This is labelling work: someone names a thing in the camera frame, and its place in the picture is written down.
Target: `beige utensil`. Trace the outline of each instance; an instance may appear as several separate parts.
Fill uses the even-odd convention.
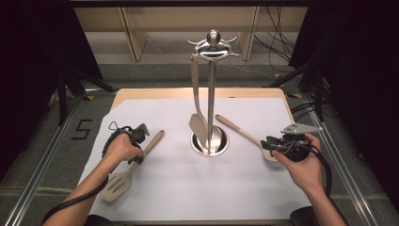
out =
[[[155,137],[153,137],[153,139],[144,149],[144,157],[152,150],[152,148],[159,142],[159,140],[161,140],[161,138],[164,136],[164,133],[165,131],[161,130],[158,132],[158,134],[155,135]],[[106,201],[112,202],[121,194],[123,194],[130,187],[132,173],[137,167],[137,162],[134,162],[132,166],[126,171],[109,174],[108,184],[99,193],[100,196],[103,197],[103,199],[105,199]]]
[[[190,118],[191,130],[199,139],[199,142],[203,147],[206,147],[206,140],[208,138],[208,126],[205,120],[205,117],[202,115],[200,111],[200,98],[199,98],[199,62],[197,56],[195,54],[192,55],[192,64],[191,64],[191,80],[193,83],[193,92],[194,92],[194,102],[197,109],[197,114],[193,114]]]
[[[258,140],[257,138],[255,138],[251,134],[247,133],[246,131],[244,131],[243,129],[238,127],[236,124],[232,123],[231,121],[229,121],[228,119],[224,118],[221,115],[215,115],[215,118],[218,121],[222,122],[223,124],[229,126],[232,130],[238,132],[239,134],[243,135],[244,137],[248,138],[250,141],[254,142],[256,145],[258,145],[261,148],[263,157],[266,160],[269,160],[271,162],[278,162],[278,160],[275,157],[272,156],[272,154],[270,153],[269,150],[266,150],[266,149],[264,149],[262,147],[262,144],[261,144],[260,140]]]

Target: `forearm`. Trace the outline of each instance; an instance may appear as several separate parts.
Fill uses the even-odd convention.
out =
[[[110,171],[119,163],[113,156],[103,158],[86,179],[65,199],[64,202],[88,194],[99,187]],[[69,206],[52,215],[43,225],[84,225],[94,203],[95,196]]]
[[[326,196],[323,188],[314,189],[305,193],[313,206],[314,213],[321,226],[346,225],[341,215],[335,209],[335,206]]]

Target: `table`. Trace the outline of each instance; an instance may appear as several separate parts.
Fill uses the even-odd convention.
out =
[[[199,92],[202,106],[206,91]],[[215,96],[215,113],[238,122],[255,137],[281,136],[280,129],[293,121],[280,89],[216,89]],[[90,214],[135,225],[278,224],[287,223],[297,208],[310,205],[285,167],[264,160],[258,146],[220,123],[230,137],[228,150],[216,157],[195,153],[188,127],[195,111],[192,97],[192,89],[118,92],[81,181],[100,160],[98,151],[112,132],[111,121],[119,126],[145,122],[150,134],[165,130],[165,137],[134,172],[129,190],[112,202],[98,196]],[[140,145],[146,147],[151,138]],[[120,164],[115,171],[128,167]]]

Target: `round metal base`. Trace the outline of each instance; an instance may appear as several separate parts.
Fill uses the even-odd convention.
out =
[[[220,130],[220,134],[221,134],[222,138],[220,141],[220,146],[218,147],[218,149],[215,152],[208,152],[207,147],[204,147],[200,143],[197,136],[194,133],[191,134],[191,138],[190,138],[191,147],[193,147],[193,149],[196,153],[199,153],[200,155],[203,155],[203,156],[212,157],[212,156],[218,156],[227,150],[229,143],[230,143],[229,135],[226,133],[225,130],[223,130],[219,126],[216,126],[216,127]]]

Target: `slotted spatula head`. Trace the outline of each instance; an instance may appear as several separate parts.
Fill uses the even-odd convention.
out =
[[[165,131],[161,130],[155,137],[150,141],[149,145],[147,145],[144,150],[144,157],[152,150],[152,148],[161,140],[164,136]],[[109,174],[108,176],[108,184],[106,187],[99,193],[103,199],[108,202],[112,202],[121,194],[123,194],[127,189],[129,189],[131,184],[131,177],[133,171],[138,167],[137,162],[133,163],[132,166],[122,172],[114,172]]]

